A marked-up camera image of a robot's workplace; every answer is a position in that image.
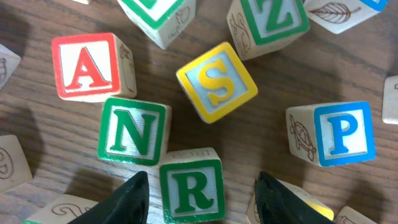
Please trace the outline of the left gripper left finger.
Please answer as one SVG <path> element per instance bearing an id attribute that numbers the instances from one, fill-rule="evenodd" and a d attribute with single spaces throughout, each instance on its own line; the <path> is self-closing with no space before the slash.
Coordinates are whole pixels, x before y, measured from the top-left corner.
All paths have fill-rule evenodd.
<path id="1" fill-rule="evenodd" d="M 148 213 L 149 181 L 140 171 L 70 224 L 146 224 Z"/>

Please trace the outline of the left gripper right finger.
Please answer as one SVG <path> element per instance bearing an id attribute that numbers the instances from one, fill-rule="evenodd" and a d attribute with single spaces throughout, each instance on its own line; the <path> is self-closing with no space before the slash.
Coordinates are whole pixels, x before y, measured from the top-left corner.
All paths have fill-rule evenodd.
<path id="1" fill-rule="evenodd" d="M 254 196 L 260 223 L 333 224 L 266 171 L 255 180 Z"/>

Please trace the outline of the green R block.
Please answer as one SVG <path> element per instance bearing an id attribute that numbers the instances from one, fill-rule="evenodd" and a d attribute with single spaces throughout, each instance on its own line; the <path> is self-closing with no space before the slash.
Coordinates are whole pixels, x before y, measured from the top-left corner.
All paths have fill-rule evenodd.
<path id="1" fill-rule="evenodd" d="M 198 223 L 225 217 L 222 162 L 212 147 L 166 153 L 159 174 L 164 222 Z"/>

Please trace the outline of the green B block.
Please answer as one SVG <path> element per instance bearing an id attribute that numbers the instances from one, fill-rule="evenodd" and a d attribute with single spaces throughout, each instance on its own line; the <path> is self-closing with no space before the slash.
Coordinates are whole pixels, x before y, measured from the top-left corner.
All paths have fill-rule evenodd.
<path id="1" fill-rule="evenodd" d="M 87 212 L 96 204 L 98 204 L 98 202 L 65 194 L 25 219 L 23 224 L 69 223 Z"/>

